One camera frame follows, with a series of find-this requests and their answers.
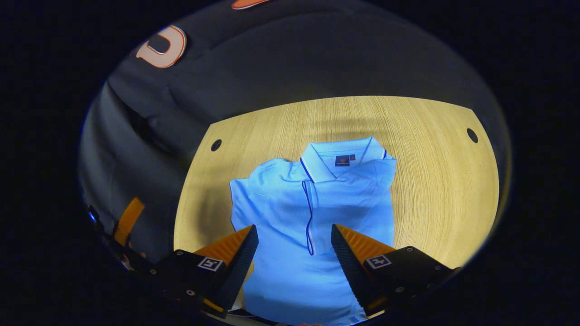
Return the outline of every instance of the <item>black fabric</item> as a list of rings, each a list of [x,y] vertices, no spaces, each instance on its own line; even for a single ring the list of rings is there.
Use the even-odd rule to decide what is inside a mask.
[[[134,197],[144,204],[130,235],[132,247],[157,262],[173,250],[173,224],[187,165],[148,143],[136,114],[108,84],[85,121],[79,158],[84,200],[111,234]]]
[[[271,1],[248,10],[232,10],[225,1],[174,25],[187,35],[177,63],[156,68],[135,57],[136,47],[91,108],[101,110],[110,124],[121,119],[121,111],[127,112],[117,121],[122,124],[118,128],[134,133],[127,137],[110,129],[83,138],[83,161],[92,160],[81,165],[84,188],[91,194],[88,204],[107,212],[111,221],[137,193],[147,193],[160,209],[167,203],[164,209],[171,211],[186,175],[180,162],[189,164],[211,123],[280,104],[338,96],[409,96],[471,108],[490,138],[503,195],[509,137],[497,101],[467,62],[405,20],[357,1]],[[119,109],[108,115],[112,109],[107,106]],[[87,129],[104,128],[93,115],[89,113]],[[97,151],[108,153],[122,144],[126,157],[95,158]],[[171,247],[166,246],[172,241],[171,212],[150,221],[140,218],[136,225],[133,236],[140,248],[146,237],[155,235],[147,249],[157,251],[145,251],[148,256],[162,256],[166,250],[161,248]],[[154,230],[145,230],[144,224]],[[155,244],[161,240],[162,245]]]

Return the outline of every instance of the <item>wooden table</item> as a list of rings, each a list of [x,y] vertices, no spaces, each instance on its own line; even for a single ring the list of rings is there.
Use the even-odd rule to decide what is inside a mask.
[[[273,158],[297,161],[311,142],[368,136],[398,160],[390,189],[395,248],[413,245],[450,268],[464,265],[488,235],[498,206],[490,141],[468,108],[393,96],[291,103],[212,124],[183,186],[174,249],[193,252],[234,231],[230,180],[247,178]],[[212,151],[218,139],[222,144]]]

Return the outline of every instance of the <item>table surface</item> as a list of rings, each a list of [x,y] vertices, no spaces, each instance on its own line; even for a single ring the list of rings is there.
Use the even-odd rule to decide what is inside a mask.
[[[468,108],[394,96],[291,103],[212,124],[183,185],[174,249],[193,252],[234,231],[230,180],[273,158],[297,161],[311,142],[368,136],[397,159],[394,247],[413,245],[450,268],[464,265],[488,235],[498,205],[490,141]]]

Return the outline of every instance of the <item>orange strap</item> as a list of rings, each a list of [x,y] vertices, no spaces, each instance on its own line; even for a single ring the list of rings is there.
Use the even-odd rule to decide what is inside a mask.
[[[115,240],[120,245],[124,246],[126,244],[129,233],[131,233],[131,229],[133,228],[133,225],[135,225],[135,222],[137,222],[137,218],[141,215],[144,207],[143,203],[135,197],[131,203],[129,203],[129,206],[125,208],[125,212],[123,212],[114,234]]]
[[[215,309],[215,310],[217,310],[217,311],[219,311],[221,313],[223,312],[223,308],[222,307],[216,305],[215,303],[211,302],[210,300],[204,299],[204,303],[206,305],[208,305],[209,307],[211,307],[211,308],[213,308],[213,309]]]

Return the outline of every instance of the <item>light blue polo shirt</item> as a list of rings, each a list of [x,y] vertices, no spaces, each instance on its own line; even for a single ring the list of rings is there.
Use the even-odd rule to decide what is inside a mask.
[[[310,143],[299,162],[276,158],[232,180],[234,229],[255,224],[260,239],[244,284],[246,310],[289,325],[365,320],[332,249],[331,227],[393,245],[396,162],[374,137]]]

